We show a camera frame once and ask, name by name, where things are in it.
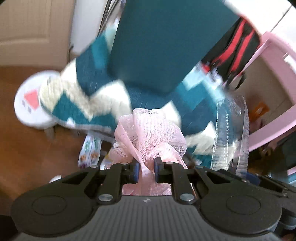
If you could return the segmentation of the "white snack wrapper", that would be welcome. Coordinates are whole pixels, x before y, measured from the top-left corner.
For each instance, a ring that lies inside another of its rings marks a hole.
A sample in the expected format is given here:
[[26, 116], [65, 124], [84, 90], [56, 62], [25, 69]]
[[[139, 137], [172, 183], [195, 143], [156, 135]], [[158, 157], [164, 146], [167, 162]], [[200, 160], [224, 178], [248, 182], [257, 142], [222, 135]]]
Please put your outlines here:
[[102, 140], [100, 138], [87, 134], [79, 153], [78, 167], [96, 168], [99, 162], [101, 144]]

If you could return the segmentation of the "pink mesh net wrapper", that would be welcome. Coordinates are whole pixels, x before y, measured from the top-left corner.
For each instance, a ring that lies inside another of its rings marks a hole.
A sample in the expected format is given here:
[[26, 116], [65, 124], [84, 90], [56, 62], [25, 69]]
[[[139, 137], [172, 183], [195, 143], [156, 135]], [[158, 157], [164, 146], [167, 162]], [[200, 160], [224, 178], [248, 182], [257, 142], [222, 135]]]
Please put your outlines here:
[[137, 108], [119, 118], [114, 136], [116, 142], [108, 154], [112, 163], [130, 163], [133, 159], [140, 163], [138, 183], [125, 184], [123, 195], [170, 195], [170, 184], [155, 181], [154, 159], [186, 166], [182, 157], [187, 143], [180, 128], [159, 109]]

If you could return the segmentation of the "teal plastic trash bin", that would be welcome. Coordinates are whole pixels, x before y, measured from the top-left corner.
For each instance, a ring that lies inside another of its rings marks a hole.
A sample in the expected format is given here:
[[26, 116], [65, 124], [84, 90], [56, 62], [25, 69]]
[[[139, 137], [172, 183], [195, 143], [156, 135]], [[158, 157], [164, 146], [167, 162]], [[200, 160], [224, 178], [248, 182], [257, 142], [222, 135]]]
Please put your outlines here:
[[238, 18], [222, 1], [126, 1], [108, 71], [126, 84], [171, 92]]

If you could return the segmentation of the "clear plastic container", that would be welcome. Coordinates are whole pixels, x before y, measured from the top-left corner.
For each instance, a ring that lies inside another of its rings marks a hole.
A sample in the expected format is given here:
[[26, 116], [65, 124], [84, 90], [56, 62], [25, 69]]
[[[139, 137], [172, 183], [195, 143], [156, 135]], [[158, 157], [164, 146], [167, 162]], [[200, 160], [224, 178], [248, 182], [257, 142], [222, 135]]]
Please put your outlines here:
[[224, 169], [246, 178], [249, 155], [249, 118], [243, 96], [230, 96], [217, 104], [211, 169]]

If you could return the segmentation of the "white round stool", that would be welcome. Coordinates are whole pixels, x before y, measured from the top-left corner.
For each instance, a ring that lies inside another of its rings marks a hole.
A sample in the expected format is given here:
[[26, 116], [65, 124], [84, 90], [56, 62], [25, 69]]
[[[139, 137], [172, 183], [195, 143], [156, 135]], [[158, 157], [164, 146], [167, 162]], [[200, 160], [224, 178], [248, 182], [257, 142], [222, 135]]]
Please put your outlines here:
[[59, 75], [58, 71], [45, 70], [28, 77], [18, 88], [14, 110], [17, 119], [25, 126], [45, 130], [56, 125], [55, 121], [40, 106], [38, 93], [50, 77]]

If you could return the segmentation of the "teal white chevron blanket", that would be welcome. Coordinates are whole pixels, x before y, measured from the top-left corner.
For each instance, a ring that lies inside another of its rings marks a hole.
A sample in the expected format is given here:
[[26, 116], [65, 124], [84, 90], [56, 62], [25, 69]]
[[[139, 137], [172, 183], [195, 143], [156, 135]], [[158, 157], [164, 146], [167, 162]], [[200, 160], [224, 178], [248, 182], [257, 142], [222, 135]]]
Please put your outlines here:
[[39, 90], [42, 108], [68, 128], [113, 133], [121, 116], [136, 108], [160, 109], [182, 131], [189, 155], [210, 167], [217, 104], [225, 95], [201, 65], [170, 93], [142, 90], [114, 79], [106, 66], [117, 27], [108, 27], [79, 57]]

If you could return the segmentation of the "red black backpack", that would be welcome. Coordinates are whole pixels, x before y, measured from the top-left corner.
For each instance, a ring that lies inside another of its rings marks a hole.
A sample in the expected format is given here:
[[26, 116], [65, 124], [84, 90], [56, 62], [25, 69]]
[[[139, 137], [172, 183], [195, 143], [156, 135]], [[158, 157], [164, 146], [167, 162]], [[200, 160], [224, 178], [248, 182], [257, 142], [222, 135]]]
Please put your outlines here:
[[207, 73], [216, 71], [226, 87], [239, 76], [240, 80], [235, 87], [238, 89], [246, 78], [243, 69], [260, 47], [260, 37], [252, 23], [240, 16], [201, 60], [204, 70]]

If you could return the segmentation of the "pink desk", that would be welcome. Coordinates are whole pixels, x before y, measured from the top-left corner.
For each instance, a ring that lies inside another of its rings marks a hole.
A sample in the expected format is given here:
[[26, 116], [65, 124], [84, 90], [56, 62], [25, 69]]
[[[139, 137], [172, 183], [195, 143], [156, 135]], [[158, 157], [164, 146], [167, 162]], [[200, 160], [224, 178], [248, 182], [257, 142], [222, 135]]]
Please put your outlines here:
[[249, 136], [255, 150], [295, 128], [295, 51], [266, 32], [262, 44], [245, 67], [246, 80], [238, 89], [250, 112], [264, 103], [269, 111], [259, 117], [264, 126]]

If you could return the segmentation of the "beige wooden door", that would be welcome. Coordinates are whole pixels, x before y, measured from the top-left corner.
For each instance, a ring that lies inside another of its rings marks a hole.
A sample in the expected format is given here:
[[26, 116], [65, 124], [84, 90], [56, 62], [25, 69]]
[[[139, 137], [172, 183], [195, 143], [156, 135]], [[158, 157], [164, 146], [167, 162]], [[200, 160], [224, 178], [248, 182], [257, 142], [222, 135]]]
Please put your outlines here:
[[1, 65], [62, 68], [75, 1], [1, 1]]

